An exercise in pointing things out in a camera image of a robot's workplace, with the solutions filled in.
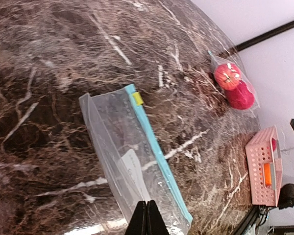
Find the red tomato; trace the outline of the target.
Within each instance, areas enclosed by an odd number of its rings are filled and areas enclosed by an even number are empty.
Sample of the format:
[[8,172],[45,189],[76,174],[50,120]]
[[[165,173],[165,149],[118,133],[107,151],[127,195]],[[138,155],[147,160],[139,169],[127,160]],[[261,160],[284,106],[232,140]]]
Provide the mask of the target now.
[[246,110],[254,103],[254,95],[245,82],[241,82],[234,90],[225,90],[224,92],[232,108]]

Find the clear zip bag blue zipper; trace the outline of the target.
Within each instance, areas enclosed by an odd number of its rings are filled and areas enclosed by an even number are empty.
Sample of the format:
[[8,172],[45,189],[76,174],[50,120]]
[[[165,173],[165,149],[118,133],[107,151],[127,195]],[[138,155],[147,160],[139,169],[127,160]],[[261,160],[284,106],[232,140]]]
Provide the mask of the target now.
[[238,65],[208,51],[211,60],[211,73],[223,90],[229,105],[237,110],[260,108],[256,91]]

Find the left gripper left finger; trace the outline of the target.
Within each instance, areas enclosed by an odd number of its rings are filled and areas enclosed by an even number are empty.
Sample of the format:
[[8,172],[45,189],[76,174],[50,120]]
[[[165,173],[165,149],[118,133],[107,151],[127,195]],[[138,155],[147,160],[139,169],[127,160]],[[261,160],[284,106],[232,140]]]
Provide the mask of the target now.
[[146,234],[146,202],[139,201],[125,231],[125,235]]

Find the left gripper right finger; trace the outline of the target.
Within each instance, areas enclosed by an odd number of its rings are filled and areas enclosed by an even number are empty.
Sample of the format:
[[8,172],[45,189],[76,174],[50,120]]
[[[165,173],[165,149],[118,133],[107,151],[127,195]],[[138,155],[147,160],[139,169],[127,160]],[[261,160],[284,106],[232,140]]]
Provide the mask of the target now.
[[167,227],[154,200],[147,203],[146,213],[147,235],[169,235]]

